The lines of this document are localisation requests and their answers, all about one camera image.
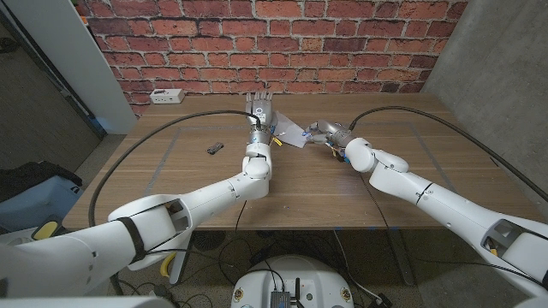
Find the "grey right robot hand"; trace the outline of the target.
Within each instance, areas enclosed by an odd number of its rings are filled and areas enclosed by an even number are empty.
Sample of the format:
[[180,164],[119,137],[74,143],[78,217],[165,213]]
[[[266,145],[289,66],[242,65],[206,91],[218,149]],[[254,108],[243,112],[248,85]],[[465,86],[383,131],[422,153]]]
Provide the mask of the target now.
[[345,126],[326,120],[317,120],[303,133],[308,142],[315,144],[332,143],[334,146],[346,147],[354,139],[351,131]]

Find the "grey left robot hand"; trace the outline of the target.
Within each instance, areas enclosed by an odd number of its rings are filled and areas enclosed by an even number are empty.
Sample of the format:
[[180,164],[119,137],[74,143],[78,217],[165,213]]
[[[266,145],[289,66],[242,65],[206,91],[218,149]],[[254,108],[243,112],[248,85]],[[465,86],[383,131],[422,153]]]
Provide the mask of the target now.
[[249,142],[251,144],[268,144],[275,126],[275,115],[272,109],[272,92],[249,92],[246,95],[246,112],[259,118],[259,122],[249,116],[247,121],[251,126]]

